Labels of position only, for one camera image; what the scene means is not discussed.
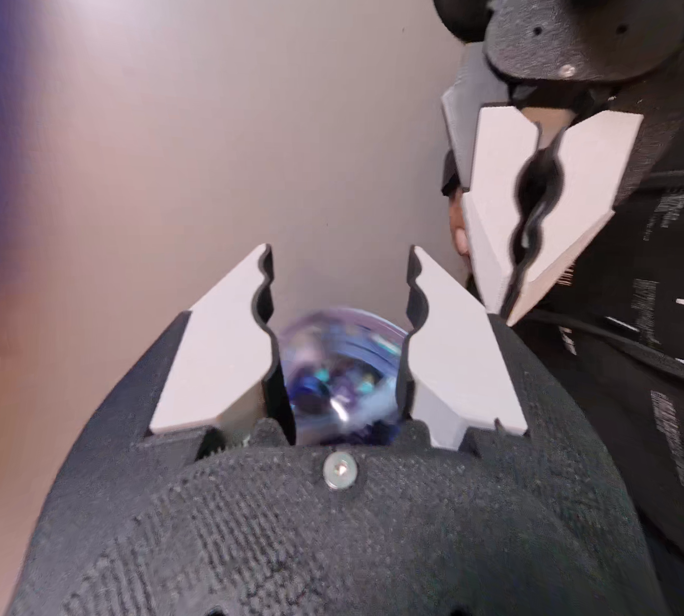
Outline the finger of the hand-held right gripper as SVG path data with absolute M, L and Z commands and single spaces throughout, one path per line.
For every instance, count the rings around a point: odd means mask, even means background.
M 475 284 L 489 313 L 501 312 L 514 273 L 518 178 L 537 152 L 539 137 L 538 126 L 513 106 L 480 109 L 462 210 Z
M 506 322 L 516 325 L 614 214 L 613 204 L 644 120 L 604 110 L 563 128 L 532 162 L 540 197 L 514 235 Z

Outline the person's black printed jacket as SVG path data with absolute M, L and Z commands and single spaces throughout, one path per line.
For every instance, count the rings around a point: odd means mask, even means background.
M 682 131 L 514 330 L 605 443 L 682 612 Z

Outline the person's right hand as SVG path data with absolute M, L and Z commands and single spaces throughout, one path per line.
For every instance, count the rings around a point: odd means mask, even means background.
M 468 236 L 466 234 L 466 225 L 462 210 L 462 197 L 463 191 L 461 188 L 456 189 L 449 196 L 449 230 L 455 250 L 462 258 L 469 261 L 471 251 L 469 248 Z

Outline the clear maze ball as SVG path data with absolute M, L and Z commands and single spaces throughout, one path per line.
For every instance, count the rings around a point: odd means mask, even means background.
M 394 440 L 406 335 L 375 314 L 351 308 L 307 314 L 280 333 L 297 446 L 385 447 Z

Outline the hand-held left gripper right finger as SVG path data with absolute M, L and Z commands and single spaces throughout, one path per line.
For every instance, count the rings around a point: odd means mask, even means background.
M 483 305 L 417 245 L 408 254 L 404 339 L 397 405 L 423 423 L 430 444 L 457 451 L 468 430 L 528 430 L 514 384 Z

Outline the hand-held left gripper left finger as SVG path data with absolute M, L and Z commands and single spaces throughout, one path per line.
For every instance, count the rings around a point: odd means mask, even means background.
M 270 245 L 258 245 L 189 309 L 189 318 L 149 424 L 154 435 L 199 427 L 243 442 L 262 418 L 295 444 L 274 312 Z

